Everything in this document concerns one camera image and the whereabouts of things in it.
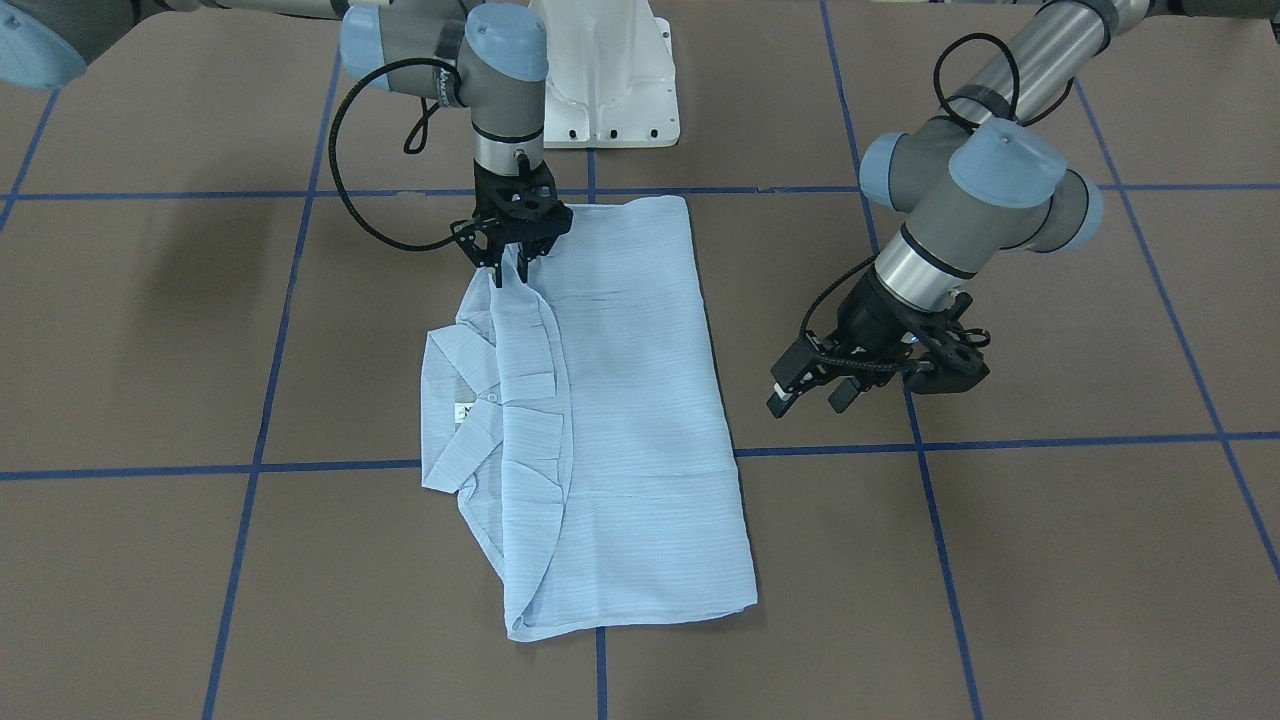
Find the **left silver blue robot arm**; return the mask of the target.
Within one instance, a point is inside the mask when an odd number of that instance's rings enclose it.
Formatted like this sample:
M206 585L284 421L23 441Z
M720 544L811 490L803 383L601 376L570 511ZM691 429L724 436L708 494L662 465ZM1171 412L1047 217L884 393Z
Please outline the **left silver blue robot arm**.
M986 331L963 327L964 286L997 252L1080 247L1105 213L1100 188L1070 169L1033 124L1069 95L1078 72L1115 38L1158 15L1271 19L1275 1L1047 1L1011 40L966 36L997 49L965 85L932 83L936 114L916 132L882 135L865 150L859 184L873 202L904 214L873 258L841 275L852 290L835 328L817 334L803 318L772 366L767 406L783 416L806 392L833 386L845 411L860 395L900 378L915 395L954 395L989 368Z

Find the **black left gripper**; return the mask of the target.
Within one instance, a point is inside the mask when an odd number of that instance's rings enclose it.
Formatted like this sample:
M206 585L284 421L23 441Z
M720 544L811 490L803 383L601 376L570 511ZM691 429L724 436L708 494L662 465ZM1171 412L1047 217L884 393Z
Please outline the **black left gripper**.
M810 328L815 310L845 282L856 284L840 304L835 328ZM782 418L805 393L832 384L828 397L845 413L870 389L899 378L915 395L968 392L989 375L982 352L988 331L966 328L972 296L959 292L940 311L922 311L896 299L872 270L849 270L823 290L805 311L792 343L773 364L774 388L765 402Z

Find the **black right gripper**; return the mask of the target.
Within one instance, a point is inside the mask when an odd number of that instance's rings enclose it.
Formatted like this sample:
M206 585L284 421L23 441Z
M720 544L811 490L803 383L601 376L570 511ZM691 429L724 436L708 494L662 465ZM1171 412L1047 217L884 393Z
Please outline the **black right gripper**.
M497 288L503 286L506 250L515 247L515 274L526 283L530 261L548 255L556 241L570 233L572 210L559 200L544 161L532 167L529 160L517 160L512 176L475 161L474 179L475 210L468 219L451 224L451 241L476 268L493 270Z

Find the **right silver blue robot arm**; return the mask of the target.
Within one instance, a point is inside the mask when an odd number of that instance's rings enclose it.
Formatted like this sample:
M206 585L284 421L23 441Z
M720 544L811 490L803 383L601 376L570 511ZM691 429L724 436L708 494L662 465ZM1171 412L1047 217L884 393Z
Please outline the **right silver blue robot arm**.
M143 20L201 9L201 1L5 1L3 81L63 88ZM570 232L573 214L544 158L548 40L535 10L483 1L228 1L225 9L339 24L340 64L355 83L332 118L326 155L340 201L371 237L415 250L362 217L340 174L340 127L366 88L419 100L402 147L408 155L425 150L439 110L470 114L475 208L451 225L447 243L490 269L495 284L507 269L526 281L530 263Z

